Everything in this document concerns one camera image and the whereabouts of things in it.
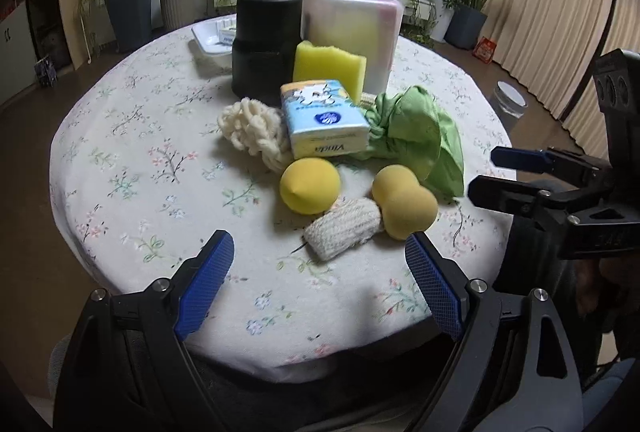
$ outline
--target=green fabric bag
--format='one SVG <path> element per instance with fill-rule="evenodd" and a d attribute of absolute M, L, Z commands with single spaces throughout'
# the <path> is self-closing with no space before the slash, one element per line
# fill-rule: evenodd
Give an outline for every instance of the green fabric bag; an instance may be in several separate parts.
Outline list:
<path fill-rule="evenodd" d="M 371 126 L 369 147 L 354 157 L 395 160 L 434 193 L 447 198 L 464 195 L 458 128 L 427 91 L 412 86 L 392 98 L 382 93 L 374 106 L 362 110 Z"/>

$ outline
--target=curtain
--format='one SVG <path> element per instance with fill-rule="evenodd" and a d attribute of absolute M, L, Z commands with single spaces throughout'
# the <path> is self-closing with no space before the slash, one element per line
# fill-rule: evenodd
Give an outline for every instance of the curtain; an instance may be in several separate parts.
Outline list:
<path fill-rule="evenodd" d="M 559 117 L 602 37 L 612 0 L 489 0 L 494 60 Z"/>
<path fill-rule="evenodd" d="M 609 37 L 602 53 L 616 48 L 640 52 L 640 0 L 616 0 Z M 608 157 L 604 115 L 598 107 L 593 78 L 563 126 L 584 152 L 605 159 Z"/>

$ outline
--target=white tray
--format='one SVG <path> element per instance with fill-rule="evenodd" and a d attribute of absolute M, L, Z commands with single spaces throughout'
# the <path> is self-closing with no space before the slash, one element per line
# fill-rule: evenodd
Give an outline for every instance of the white tray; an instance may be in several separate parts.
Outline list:
<path fill-rule="evenodd" d="M 194 24 L 191 27 L 200 49 L 209 55 L 229 55 L 231 46 L 220 43 L 218 31 L 236 24 L 236 15 L 223 16 L 221 18 L 207 19 L 206 21 Z"/>

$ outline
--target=floral tablecloth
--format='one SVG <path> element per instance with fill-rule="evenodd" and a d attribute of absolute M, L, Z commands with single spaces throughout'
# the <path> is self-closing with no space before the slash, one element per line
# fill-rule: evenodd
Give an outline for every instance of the floral tablecloth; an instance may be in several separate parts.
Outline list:
<path fill-rule="evenodd" d="M 54 217 L 79 261 L 115 293 L 171 277 L 216 229 L 230 232 L 234 263 L 188 346 L 267 380 L 311 380 L 330 368 L 332 352 L 392 335 L 430 311 L 402 243 L 385 234 L 324 265 L 301 247 L 311 219 L 290 212 L 278 176 L 218 132 L 218 114 L 238 100 L 230 80 L 229 57 L 200 53 L 189 27 L 111 69 L 54 137 Z M 510 141 L 471 77 L 400 38 L 388 91 L 415 84 L 458 123 L 467 184 L 480 173 L 515 178 L 489 160 Z M 348 199 L 365 196 L 384 165 L 335 161 Z M 511 216 L 459 199 L 441 206 L 427 233 L 467 276 L 492 282 L 510 226 Z"/>

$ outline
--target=yellow scrub sponge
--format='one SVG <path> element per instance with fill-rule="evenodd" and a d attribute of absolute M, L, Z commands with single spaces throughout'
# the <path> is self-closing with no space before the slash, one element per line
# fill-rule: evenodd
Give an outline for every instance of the yellow scrub sponge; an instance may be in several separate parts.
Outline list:
<path fill-rule="evenodd" d="M 339 80 L 354 104 L 360 102 L 367 58 L 333 46 L 314 46 L 303 40 L 296 50 L 293 82 Z"/>
<path fill-rule="evenodd" d="M 319 214 L 331 208 L 340 194 L 340 175 L 327 160 L 306 157 L 294 161 L 280 178 L 280 196 L 299 214 Z"/>
<path fill-rule="evenodd" d="M 402 165 L 383 168 L 373 180 L 371 193 L 382 210 L 386 233 L 399 241 L 425 231 L 438 216 L 435 196 Z"/>

